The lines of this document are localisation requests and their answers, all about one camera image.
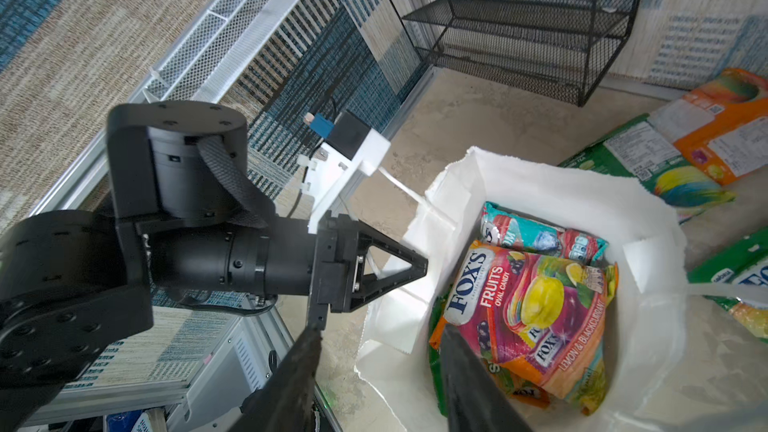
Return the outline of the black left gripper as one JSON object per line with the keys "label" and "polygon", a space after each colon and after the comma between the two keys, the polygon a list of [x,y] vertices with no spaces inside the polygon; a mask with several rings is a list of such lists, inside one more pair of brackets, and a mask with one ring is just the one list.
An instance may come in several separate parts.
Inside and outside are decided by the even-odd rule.
{"label": "black left gripper", "polygon": [[324,330],[329,313],[348,313],[423,278],[428,259],[349,215],[318,223],[307,326]]}

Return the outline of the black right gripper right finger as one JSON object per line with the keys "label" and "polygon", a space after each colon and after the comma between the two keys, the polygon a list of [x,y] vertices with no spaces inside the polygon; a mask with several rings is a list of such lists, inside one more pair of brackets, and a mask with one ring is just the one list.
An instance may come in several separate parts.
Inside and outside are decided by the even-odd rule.
{"label": "black right gripper right finger", "polygon": [[454,325],[441,335],[441,377],[449,431],[531,431]]}

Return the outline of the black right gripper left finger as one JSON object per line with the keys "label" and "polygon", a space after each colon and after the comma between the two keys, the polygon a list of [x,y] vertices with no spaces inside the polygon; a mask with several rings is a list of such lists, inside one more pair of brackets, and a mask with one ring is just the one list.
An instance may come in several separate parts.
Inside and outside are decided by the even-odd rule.
{"label": "black right gripper left finger", "polygon": [[315,431],[315,374],[321,333],[306,328],[263,389],[248,401],[230,431]]}

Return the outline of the pink Fox's candy bag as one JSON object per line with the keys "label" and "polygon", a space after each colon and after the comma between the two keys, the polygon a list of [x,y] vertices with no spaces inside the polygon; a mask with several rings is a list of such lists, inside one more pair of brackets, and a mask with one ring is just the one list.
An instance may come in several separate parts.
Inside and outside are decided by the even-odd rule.
{"label": "pink Fox's candy bag", "polygon": [[486,364],[594,413],[607,392],[603,333],[619,281],[603,267],[474,241],[459,264],[429,344],[454,325]]}

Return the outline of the white paper bag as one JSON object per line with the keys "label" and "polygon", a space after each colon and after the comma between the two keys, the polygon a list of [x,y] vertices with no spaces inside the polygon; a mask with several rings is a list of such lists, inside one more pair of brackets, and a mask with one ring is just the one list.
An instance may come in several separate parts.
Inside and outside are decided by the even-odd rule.
{"label": "white paper bag", "polygon": [[[602,264],[486,243],[486,203],[608,243]],[[487,374],[552,398],[537,431],[763,431],[767,348],[692,297],[676,212],[638,181],[477,147],[448,165],[404,235],[425,277],[368,309],[355,364],[409,431],[443,431],[428,356],[456,325]]]}

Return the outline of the teal Fox's candy bag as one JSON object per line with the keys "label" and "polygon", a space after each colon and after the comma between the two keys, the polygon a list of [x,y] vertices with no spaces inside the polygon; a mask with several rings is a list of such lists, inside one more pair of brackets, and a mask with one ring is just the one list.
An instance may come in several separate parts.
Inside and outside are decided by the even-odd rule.
{"label": "teal Fox's candy bag", "polygon": [[541,222],[485,202],[480,217],[484,243],[507,249],[560,257],[586,265],[598,264],[609,243],[595,235]]}

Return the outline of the green rainbow snack bag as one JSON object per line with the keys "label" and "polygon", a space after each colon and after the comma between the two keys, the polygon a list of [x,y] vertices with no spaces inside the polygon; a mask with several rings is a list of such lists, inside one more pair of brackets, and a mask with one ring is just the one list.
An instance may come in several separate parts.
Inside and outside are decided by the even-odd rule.
{"label": "green rainbow snack bag", "polygon": [[560,163],[563,168],[637,179],[675,209],[680,223],[735,200],[694,167],[642,114]]}

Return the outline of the yellow green candy bag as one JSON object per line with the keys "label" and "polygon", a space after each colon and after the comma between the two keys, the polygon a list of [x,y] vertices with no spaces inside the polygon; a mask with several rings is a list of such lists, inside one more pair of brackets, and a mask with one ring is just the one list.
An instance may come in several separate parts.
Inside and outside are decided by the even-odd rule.
{"label": "yellow green candy bag", "polygon": [[[716,253],[687,274],[690,283],[767,286],[767,228]],[[767,306],[739,298],[708,296],[754,337],[767,343]]]}

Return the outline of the orange green snack bag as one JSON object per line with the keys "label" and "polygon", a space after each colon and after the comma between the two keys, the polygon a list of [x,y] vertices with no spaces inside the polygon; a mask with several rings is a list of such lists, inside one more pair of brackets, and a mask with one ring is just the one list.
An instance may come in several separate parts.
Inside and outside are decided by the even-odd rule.
{"label": "orange green snack bag", "polygon": [[728,185],[767,164],[767,79],[727,68],[651,113],[649,123],[691,164]]}

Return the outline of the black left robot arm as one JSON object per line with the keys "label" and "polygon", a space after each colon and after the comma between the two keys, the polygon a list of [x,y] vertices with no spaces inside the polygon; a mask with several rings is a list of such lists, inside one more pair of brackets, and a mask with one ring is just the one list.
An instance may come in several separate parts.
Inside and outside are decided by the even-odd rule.
{"label": "black left robot arm", "polygon": [[114,342],[152,328],[151,290],[305,296],[307,325],[237,431],[308,431],[329,313],[422,278],[427,259],[347,215],[278,215],[247,175],[247,121],[206,102],[121,104],[106,128],[113,212],[31,216],[1,239],[1,427],[18,430]]}

